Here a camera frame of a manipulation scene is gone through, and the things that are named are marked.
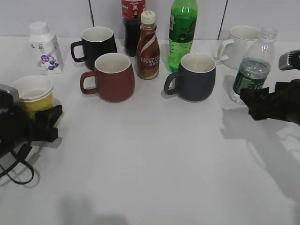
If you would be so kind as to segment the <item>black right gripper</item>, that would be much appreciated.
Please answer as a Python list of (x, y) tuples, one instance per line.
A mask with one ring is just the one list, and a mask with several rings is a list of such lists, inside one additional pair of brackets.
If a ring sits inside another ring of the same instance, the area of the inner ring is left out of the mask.
[(276, 82), (271, 102), (271, 117), (266, 108), (269, 87), (257, 90), (241, 89), (240, 98), (254, 120), (276, 119), (300, 124), (300, 80)]

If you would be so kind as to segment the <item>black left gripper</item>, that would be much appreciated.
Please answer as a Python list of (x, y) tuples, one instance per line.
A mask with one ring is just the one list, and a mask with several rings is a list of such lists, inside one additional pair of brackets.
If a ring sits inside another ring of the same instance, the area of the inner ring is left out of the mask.
[(11, 153), (16, 159), (26, 159), (33, 141), (52, 143), (58, 138), (55, 123), (63, 113), (62, 105), (28, 114), (13, 101), (11, 94), (0, 92), (0, 156)]

